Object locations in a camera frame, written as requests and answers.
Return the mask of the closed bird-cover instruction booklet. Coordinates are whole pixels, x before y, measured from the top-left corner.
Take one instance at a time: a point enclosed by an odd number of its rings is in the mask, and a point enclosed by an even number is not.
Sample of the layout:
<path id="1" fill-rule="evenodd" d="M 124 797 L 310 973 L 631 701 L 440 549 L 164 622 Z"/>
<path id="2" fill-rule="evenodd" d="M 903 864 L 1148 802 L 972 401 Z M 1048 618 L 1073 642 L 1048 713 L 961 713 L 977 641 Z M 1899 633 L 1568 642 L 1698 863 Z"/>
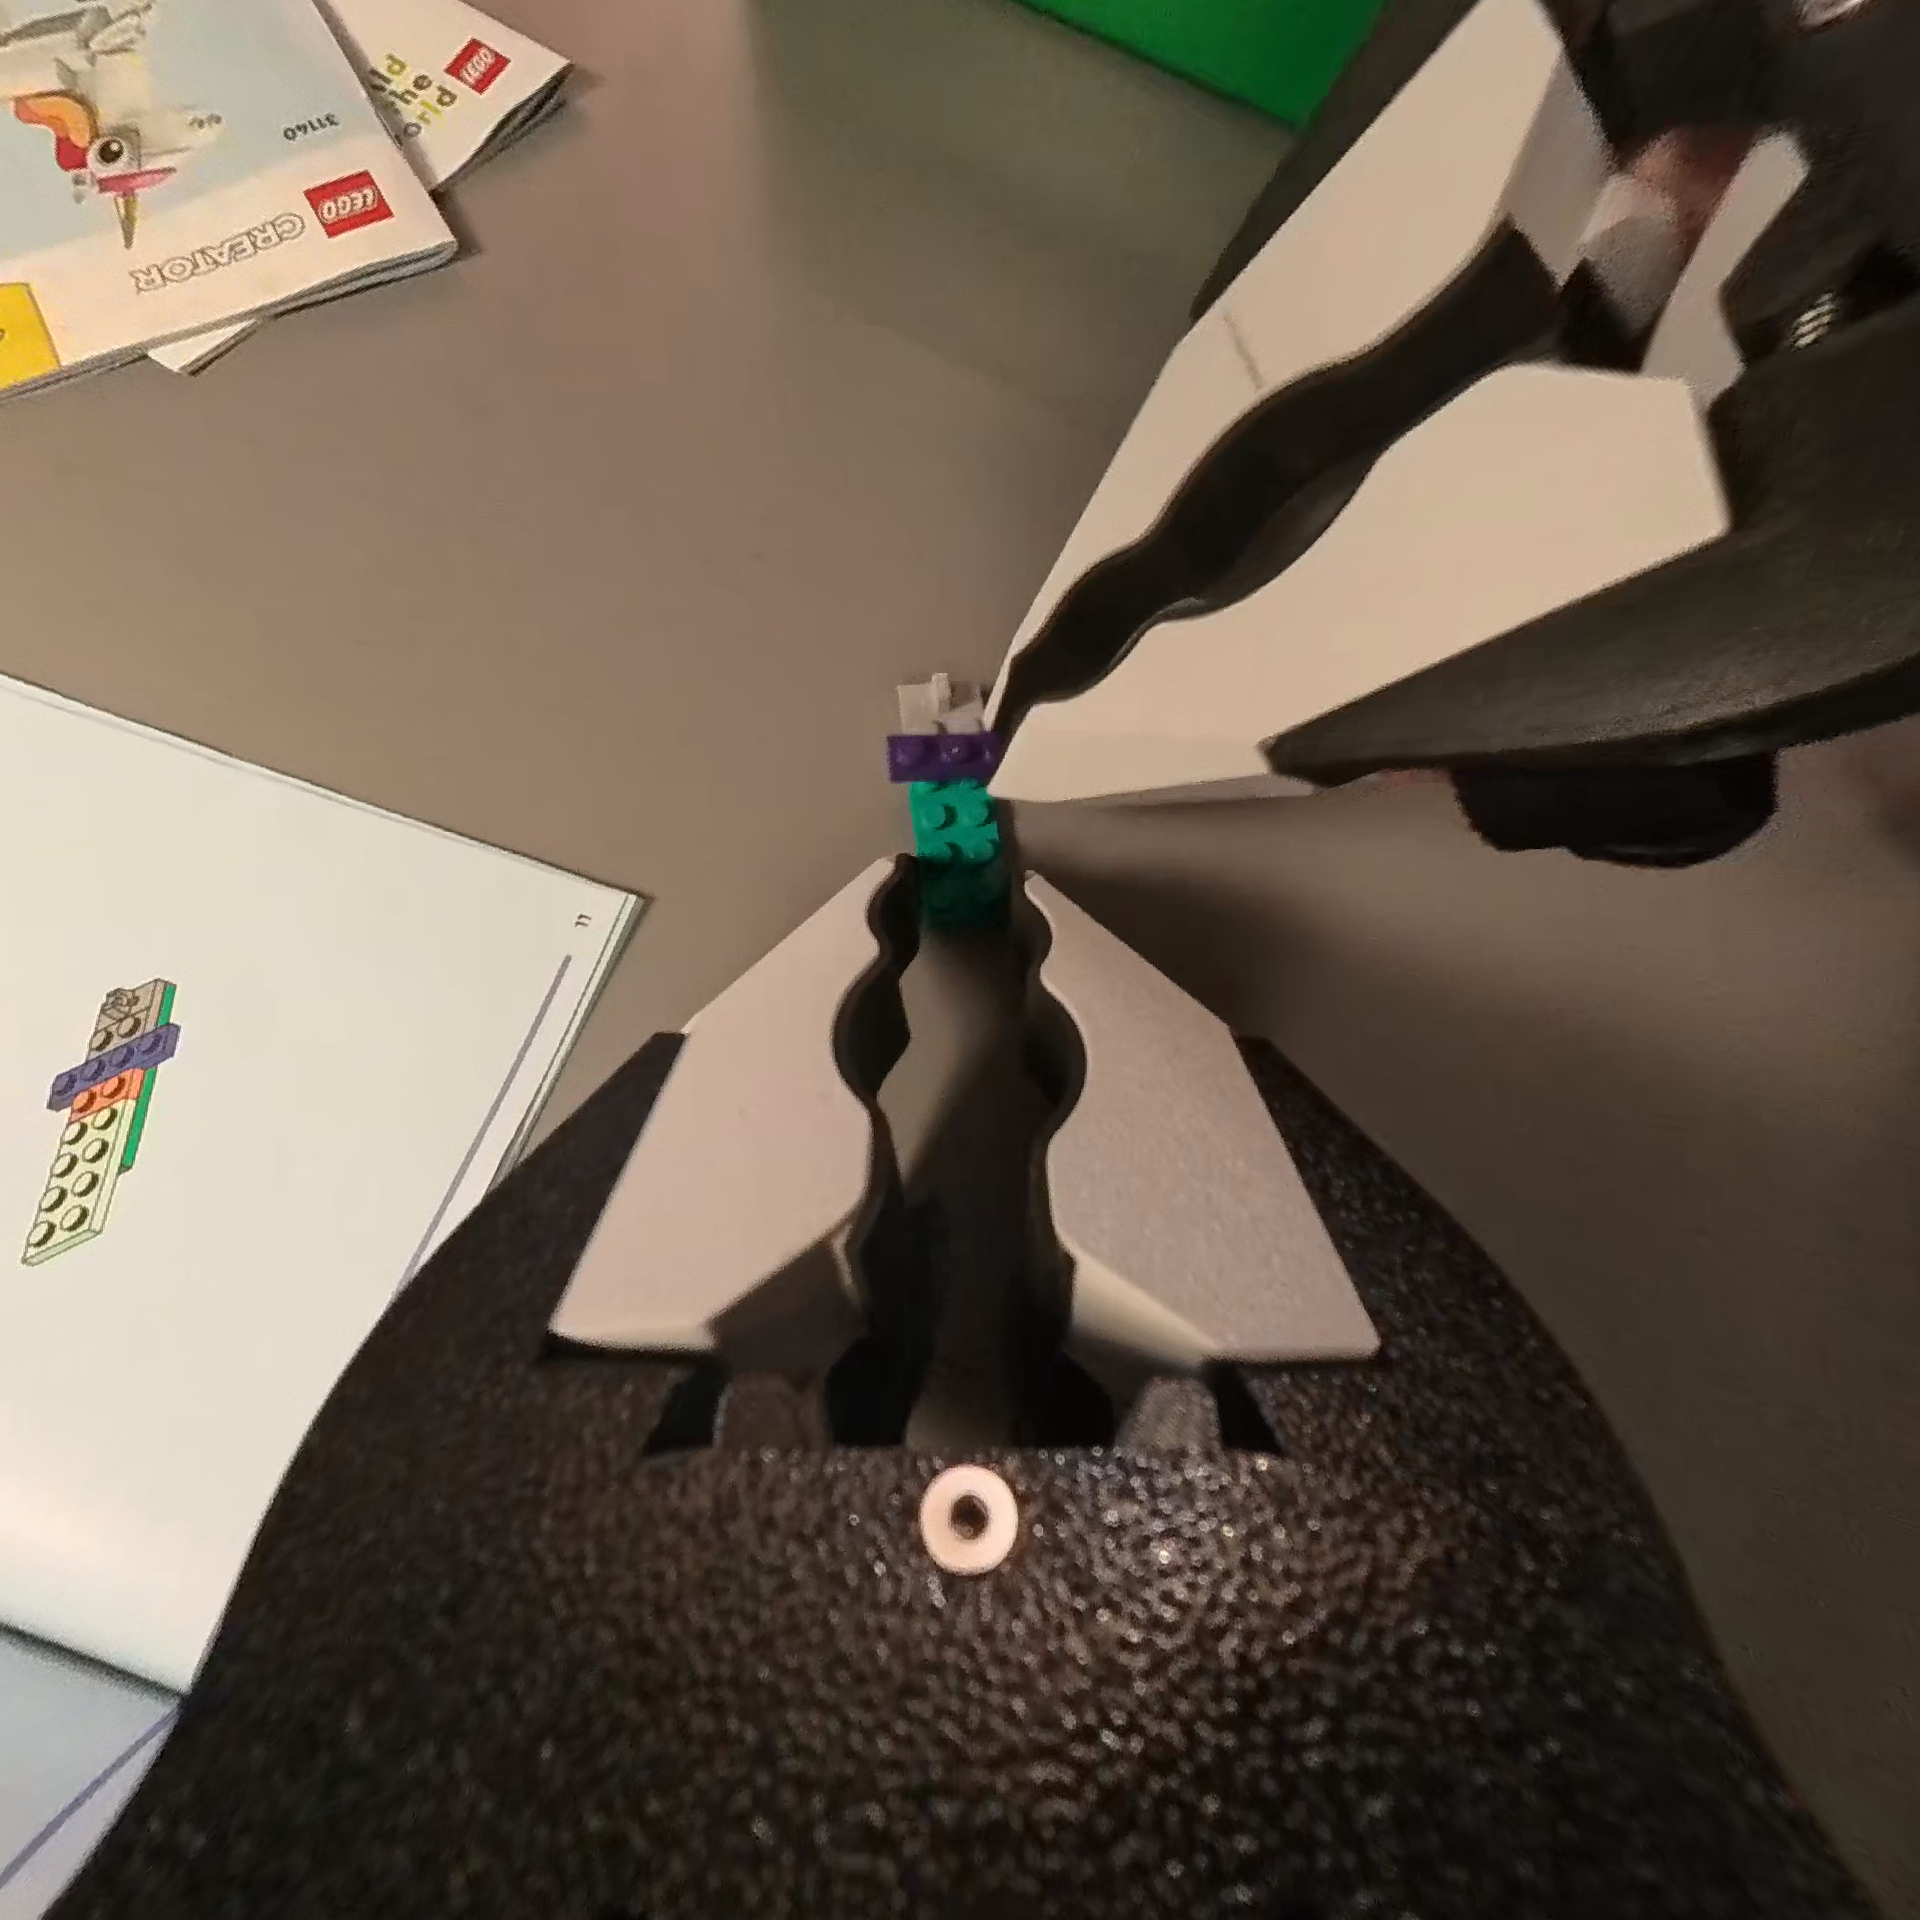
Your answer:
<path id="1" fill-rule="evenodd" d="M 6 397 L 458 248 L 320 6 L 2 6 Z"/>

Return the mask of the green lego plate assembly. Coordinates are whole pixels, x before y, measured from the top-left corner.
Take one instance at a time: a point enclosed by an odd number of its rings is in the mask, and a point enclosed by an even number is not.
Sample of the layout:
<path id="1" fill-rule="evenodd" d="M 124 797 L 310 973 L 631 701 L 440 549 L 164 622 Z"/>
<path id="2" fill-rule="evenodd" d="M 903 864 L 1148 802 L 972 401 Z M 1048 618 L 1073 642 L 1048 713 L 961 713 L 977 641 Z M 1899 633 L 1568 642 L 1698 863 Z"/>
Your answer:
<path id="1" fill-rule="evenodd" d="M 991 792 L 1004 742 L 987 727 L 980 695 L 947 673 L 898 687 L 896 706 L 884 773 L 905 792 L 924 921 L 931 928 L 995 928 L 1011 898 Z"/>

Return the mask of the green plastic bin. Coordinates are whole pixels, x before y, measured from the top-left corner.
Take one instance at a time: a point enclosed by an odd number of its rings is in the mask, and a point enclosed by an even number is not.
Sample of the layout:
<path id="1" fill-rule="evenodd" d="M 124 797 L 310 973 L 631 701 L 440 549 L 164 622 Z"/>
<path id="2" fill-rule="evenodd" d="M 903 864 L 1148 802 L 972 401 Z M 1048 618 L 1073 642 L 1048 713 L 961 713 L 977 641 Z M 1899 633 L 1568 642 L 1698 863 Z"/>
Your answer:
<path id="1" fill-rule="evenodd" d="M 1311 123 L 1363 48 L 1382 3 L 1026 3 L 1129 57 L 1256 109 Z"/>

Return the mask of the open instruction booklet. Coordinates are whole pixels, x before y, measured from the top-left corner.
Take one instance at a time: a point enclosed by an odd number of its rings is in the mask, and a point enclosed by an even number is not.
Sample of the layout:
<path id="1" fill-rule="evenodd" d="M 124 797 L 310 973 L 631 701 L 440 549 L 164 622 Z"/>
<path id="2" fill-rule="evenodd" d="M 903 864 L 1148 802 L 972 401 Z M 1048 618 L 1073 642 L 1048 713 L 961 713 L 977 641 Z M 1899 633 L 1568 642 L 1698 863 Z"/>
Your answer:
<path id="1" fill-rule="evenodd" d="M 644 906 L 6 681 L 6 1917 L 124 1810 Z"/>

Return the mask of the small closed instruction booklet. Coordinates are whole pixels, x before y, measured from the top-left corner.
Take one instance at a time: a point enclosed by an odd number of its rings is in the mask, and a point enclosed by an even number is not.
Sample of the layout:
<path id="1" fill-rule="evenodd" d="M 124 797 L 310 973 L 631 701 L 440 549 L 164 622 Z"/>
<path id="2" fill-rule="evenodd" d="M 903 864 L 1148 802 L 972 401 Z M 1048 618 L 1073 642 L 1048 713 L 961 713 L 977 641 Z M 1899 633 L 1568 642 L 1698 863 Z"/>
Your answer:
<path id="1" fill-rule="evenodd" d="M 428 193 L 560 109 L 574 67 L 470 3 L 320 3 L 375 112 Z"/>

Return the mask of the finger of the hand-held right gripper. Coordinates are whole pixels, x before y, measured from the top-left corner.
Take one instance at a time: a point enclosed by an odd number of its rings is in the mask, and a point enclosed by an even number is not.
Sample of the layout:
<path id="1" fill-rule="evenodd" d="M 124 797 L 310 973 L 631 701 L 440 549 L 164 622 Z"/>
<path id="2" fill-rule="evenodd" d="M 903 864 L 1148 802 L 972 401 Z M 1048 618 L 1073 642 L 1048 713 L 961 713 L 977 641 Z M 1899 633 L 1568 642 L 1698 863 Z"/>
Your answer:
<path id="1" fill-rule="evenodd" d="M 1274 582 L 1491 373 L 1585 368 L 1563 295 L 1611 170 L 1548 7 L 1471 6 L 1176 344 L 1015 633 L 999 713 Z"/>
<path id="2" fill-rule="evenodd" d="M 991 792 L 1308 797 L 1268 738 L 1719 538 L 1719 458 L 1683 378 L 1503 368 L 1392 446 L 1274 582 L 1158 618 L 1088 690 L 1032 711 Z"/>

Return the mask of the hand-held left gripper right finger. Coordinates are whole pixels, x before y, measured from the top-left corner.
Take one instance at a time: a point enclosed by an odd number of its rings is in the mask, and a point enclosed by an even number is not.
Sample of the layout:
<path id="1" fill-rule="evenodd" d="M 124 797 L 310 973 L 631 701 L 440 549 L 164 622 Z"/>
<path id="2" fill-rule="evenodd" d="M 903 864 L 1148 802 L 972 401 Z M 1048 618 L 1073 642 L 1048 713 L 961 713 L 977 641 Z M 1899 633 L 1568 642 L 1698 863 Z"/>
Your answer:
<path id="1" fill-rule="evenodd" d="M 1091 1369 L 1369 1360 L 1378 1331 L 1223 1019 L 1024 879 L 1030 1007 L 1059 1074 L 1042 1249 Z"/>

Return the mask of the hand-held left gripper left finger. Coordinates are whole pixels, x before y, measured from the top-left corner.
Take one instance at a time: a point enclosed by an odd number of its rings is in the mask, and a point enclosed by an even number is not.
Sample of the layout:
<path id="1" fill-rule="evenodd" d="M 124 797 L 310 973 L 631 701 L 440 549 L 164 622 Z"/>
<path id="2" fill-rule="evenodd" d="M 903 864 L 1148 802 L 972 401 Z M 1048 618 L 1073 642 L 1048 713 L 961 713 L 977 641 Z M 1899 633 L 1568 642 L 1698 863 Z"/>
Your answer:
<path id="1" fill-rule="evenodd" d="M 593 1353 L 835 1365 L 873 1320 L 898 1167 L 918 863 L 880 858 L 680 1033 L 548 1334 Z"/>

